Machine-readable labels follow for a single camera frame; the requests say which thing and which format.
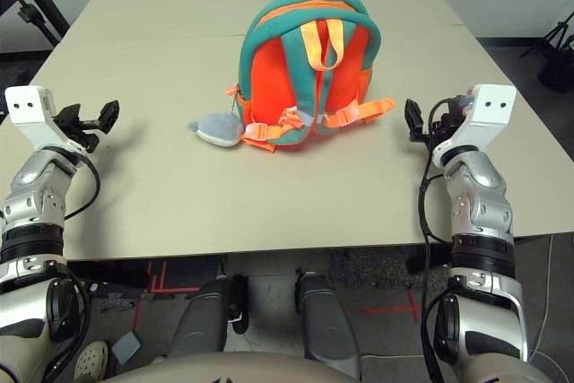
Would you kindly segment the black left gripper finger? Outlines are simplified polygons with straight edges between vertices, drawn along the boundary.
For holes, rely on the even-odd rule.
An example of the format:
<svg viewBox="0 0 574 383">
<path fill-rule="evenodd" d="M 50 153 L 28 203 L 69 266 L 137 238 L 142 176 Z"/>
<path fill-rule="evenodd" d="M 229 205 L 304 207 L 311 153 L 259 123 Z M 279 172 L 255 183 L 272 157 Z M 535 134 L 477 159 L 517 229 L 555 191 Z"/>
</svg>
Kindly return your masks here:
<svg viewBox="0 0 574 383">
<path fill-rule="evenodd" d="M 79 119 L 80 104 L 73 104 L 64 107 L 60 112 L 53 117 L 53 121 L 58 126 L 79 126 L 81 120 Z"/>
<path fill-rule="evenodd" d="M 118 119 L 119 111 L 120 107 L 117 100 L 112 100 L 102 107 L 98 118 L 99 130 L 101 132 L 110 132 Z"/>
</svg>

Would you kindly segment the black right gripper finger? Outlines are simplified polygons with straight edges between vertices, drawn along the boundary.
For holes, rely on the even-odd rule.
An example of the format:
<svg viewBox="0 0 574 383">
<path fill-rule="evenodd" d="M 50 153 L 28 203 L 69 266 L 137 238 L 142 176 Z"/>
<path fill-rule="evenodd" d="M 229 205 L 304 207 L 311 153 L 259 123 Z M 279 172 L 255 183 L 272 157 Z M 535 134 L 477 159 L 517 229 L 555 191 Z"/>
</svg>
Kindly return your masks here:
<svg viewBox="0 0 574 383">
<path fill-rule="evenodd" d="M 424 141 L 422 112 L 419 105 L 411 99 L 407 99 L 404 105 L 404 119 L 409 128 L 410 141 Z"/>
<path fill-rule="evenodd" d="M 447 100 L 448 111 L 441 116 L 442 121 L 463 121 L 465 109 L 471 104 L 470 95 L 457 95 Z"/>
</svg>

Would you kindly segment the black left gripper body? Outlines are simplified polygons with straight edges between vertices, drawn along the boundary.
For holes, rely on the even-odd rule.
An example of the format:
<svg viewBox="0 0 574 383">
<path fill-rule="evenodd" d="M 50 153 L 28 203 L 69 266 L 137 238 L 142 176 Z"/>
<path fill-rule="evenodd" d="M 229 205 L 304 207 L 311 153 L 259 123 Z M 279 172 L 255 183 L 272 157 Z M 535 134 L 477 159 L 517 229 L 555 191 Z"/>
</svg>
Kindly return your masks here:
<svg viewBox="0 0 574 383">
<path fill-rule="evenodd" d="M 100 143 L 100 139 L 93 133 L 99 130 L 105 133 L 106 123 L 103 120 L 79 119 L 69 120 L 66 124 L 66 136 L 78 143 L 87 153 L 93 153 Z"/>
</svg>

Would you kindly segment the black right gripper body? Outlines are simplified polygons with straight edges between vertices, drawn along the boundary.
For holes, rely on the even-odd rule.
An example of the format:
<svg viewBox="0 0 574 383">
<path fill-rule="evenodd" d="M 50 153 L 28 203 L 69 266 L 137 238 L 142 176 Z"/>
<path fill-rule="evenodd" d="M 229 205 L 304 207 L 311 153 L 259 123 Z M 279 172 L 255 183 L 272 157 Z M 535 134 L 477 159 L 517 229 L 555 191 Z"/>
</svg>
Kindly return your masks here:
<svg viewBox="0 0 574 383">
<path fill-rule="evenodd" d="M 424 143 L 427 146 L 437 146 L 448 140 L 458 129 L 458 115 L 444 113 L 440 120 L 430 124 L 430 131 L 425 136 Z"/>
</svg>

